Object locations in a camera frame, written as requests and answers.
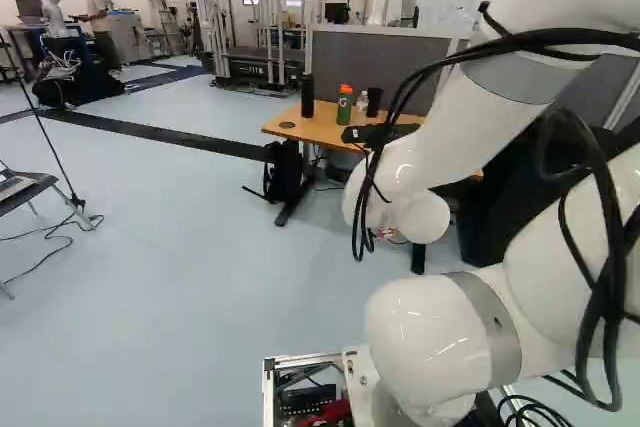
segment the backpack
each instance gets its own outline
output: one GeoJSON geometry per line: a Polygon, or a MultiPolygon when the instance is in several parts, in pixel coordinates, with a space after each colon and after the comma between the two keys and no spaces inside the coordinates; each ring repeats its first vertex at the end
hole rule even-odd
{"type": "Polygon", "coordinates": [[[265,145],[266,160],[262,175],[264,194],[242,186],[244,190],[257,195],[270,204],[287,202],[300,195],[303,160],[298,142],[285,140],[283,143],[272,142],[265,145]]]}

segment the black floor tape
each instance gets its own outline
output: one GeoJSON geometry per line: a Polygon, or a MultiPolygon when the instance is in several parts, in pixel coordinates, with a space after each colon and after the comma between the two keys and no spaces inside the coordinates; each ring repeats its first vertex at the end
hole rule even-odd
{"type": "Polygon", "coordinates": [[[12,122],[14,120],[23,119],[24,117],[29,117],[31,115],[31,110],[21,110],[20,112],[14,112],[12,114],[3,115],[0,117],[0,125],[6,124],[7,122],[12,122]]]}
{"type": "Polygon", "coordinates": [[[242,159],[264,162],[266,149],[260,145],[245,144],[235,140],[218,139],[204,135],[190,134],[177,130],[135,124],[123,120],[107,119],[95,115],[71,112],[69,110],[47,110],[40,114],[51,120],[68,124],[81,125],[92,129],[105,130],[116,134],[124,134],[141,139],[155,140],[165,144],[181,145],[191,149],[205,150],[217,154],[231,155],[242,159]]]}
{"type": "MultiPolygon", "coordinates": [[[[157,64],[153,64],[153,67],[164,67],[157,64]]],[[[165,72],[164,74],[152,75],[150,77],[144,77],[142,79],[131,80],[125,82],[127,86],[127,92],[140,92],[142,90],[153,89],[160,85],[171,84],[178,80],[188,79],[190,77],[196,77],[198,75],[204,75],[208,72],[197,65],[188,65],[187,67],[173,67],[171,72],[165,72]]]]}

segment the black table leg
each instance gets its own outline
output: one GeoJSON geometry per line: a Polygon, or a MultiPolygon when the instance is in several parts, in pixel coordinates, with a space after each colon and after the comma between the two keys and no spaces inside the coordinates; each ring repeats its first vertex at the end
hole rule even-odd
{"type": "Polygon", "coordinates": [[[311,190],[311,187],[313,186],[315,180],[315,177],[311,176],[306,177],[304,181],[302,181],[302,184],[300,185],[300,193],[296,196],[295,199],[286,202],[284,204],[284,207],[278,214],[278,217],[276,217],[275,224],[278,227],[284,227],[285,225],[287,225],[289,217],[291,217],[291,215],[295,212],[298,205],[300,205],[300,202],[302,202],[302,199],[304,199],[305,195],[307,195],[307,192],[311,190]]]}
{"type": "Polygon", "coordinates": [[[423,275],[424,263],[427,258],[427,246],[425,244],[412,244],[411,247],[411,272],[423,275]]]}
{"type": "Polygon", "coordinates": [[[316,181],[317,163],[314,165],[311,160],[311,144],[307,142],[302,143],[302,161],[304,162],[304,180],[300,184],[300,192],[295,199],[284,204],[284,207],[276,217],[275,224],[278,227],[284,227],[287,225],[289,217],[295,212],[300,202],[304,199],[307,192],[311,190],[311,187],[316,181]]]}

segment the cubicle partition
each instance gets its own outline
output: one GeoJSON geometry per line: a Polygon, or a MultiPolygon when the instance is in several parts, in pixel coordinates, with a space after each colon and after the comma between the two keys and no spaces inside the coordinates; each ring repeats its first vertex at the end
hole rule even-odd
{"type": "MultiPolygon", "coordinates": [[[[312,50],[316,99],[335,102],[341,83],[351,84],[356,92],[382,87],[382,108],[386,109],[407,76],[461,49],[467,40],[468,31],[456,32],[451,26],[434,31],[316,24],[312,50]]],[[[426,115],[440,77],[438,73],[425,82],[404,112],[426,115]]],[[[638,85],[637,59],[603,55],[559,95],[557,102],[590,125],[618,130],[640,114],[638,85]]]]}
{"type": "MultiPolygon", "coordinates": [[[[316,99],[335,102],[342,83],[351,84],[356,93],[381,87],[386,109],[402,80],[446,57],[451,48],[455,51],[459,41],[450,33],[420,29],[316,24],[312,55],[316,99]]],[[[439,79],[438,72],[426,81],[404,112],[426,115],[439,79]]]]}

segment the man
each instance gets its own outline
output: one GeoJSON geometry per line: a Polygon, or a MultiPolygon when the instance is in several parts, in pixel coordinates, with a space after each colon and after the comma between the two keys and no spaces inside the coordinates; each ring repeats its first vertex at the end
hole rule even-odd
{"type": "Polygon", "coordinates": [[[89,15],[78,17],[83,22],[91,22],[91,30],[96,40],[96,47],[104,58],[107,69],[120,70],[120,57],[116,45],[109,34],[107,22],[107,5],[104,0],[87,0],[89,15]]]}

